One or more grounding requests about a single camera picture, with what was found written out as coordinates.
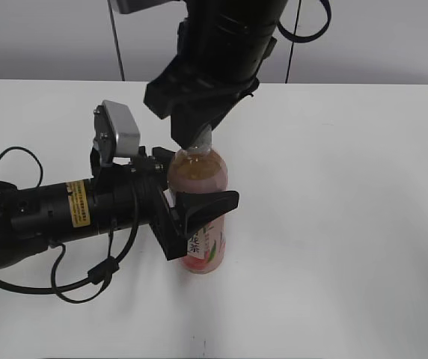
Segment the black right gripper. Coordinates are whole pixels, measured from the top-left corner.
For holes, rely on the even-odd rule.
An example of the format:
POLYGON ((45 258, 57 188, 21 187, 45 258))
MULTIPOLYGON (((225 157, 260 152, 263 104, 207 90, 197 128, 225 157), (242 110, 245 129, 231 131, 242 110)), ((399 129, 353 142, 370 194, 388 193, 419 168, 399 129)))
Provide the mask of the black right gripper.
POLYGON ((177 53, 148 83, 144 104, 160 119, 171 117, 171 138, 183 149, 207 125, 214 131, 259 86, 257 74, 276 44, 275 22, 183 20, 177 53))

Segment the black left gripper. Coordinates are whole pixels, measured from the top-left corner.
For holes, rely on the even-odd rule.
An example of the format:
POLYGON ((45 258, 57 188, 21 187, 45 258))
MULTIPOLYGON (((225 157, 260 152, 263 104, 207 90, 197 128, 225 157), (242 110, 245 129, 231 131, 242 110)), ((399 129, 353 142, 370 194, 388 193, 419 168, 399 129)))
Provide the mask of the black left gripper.
POLYGON ((148 224, 167 260, 187 254, 187 238, 202 227, 235 210, 239 205, 237 191, 191 194, 177 192, 175 209, 171 209, 164 191, 168 189, 168 167, 176 153, 164 147, 154 147, 146 154, 144 146, 126 165, 102 167, 94 148, 90 153, 91 193, 100 209, 107 213, 108 228, 131 229, 125 247, 116 257, 121 261, 129 253, 138 228, 148 224))

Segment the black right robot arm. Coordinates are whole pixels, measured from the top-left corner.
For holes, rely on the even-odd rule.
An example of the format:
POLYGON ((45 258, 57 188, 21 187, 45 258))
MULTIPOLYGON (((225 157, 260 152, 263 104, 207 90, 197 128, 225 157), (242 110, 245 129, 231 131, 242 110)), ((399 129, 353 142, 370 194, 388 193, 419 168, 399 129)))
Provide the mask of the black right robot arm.
POLYGON ((144 104, 170 118, 171 138, 183 149, 215 129, 259 86, 285 1, 188 1, 178 28, 177 54, 146 86, 144 104))

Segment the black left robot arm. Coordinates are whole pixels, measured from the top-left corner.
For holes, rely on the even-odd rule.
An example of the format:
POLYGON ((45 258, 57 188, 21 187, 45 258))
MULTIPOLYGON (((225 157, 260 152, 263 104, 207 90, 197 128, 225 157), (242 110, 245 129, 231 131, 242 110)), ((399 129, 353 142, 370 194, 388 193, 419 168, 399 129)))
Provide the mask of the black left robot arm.
POLYGON ((91 179, 18 189, 0 181, 0 269, 57 243, 149 224, 167 260, 187 254, 204 225, 236 209, 239 193, 164 195, 173 152, 156 147, 126 165, 102 165, 91 153, 91 179))

